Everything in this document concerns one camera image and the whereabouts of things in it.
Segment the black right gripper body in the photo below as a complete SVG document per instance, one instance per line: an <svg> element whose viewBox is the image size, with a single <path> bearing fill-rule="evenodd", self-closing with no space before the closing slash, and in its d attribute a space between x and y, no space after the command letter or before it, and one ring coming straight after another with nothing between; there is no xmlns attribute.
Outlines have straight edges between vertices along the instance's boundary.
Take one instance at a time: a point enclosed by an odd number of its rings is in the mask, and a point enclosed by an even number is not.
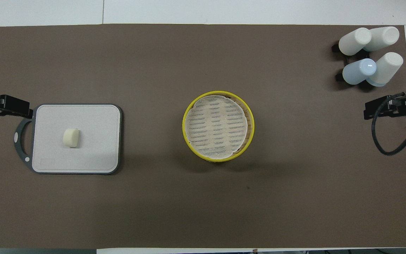
<svg viewBox="0 0 406 254"><path fill-rule="evenodd" d="M387 101L387 104L379 110L378 117L406 117L406 93L393 99L391 97L386 95L365 103L364 120L372 119L384 101Z"/></svg>

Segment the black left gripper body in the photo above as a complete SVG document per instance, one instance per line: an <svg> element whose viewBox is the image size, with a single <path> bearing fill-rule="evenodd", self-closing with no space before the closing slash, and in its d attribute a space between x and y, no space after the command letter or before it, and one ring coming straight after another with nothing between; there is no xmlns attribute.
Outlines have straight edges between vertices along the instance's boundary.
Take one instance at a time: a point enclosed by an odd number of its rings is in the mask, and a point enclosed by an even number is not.
<svg viewBox="0 0 406 254"><path fill-rule="evenodd" d="M30 103L9 95L0 95L0 116L16 116L32 119L33 110Z"/></svg>

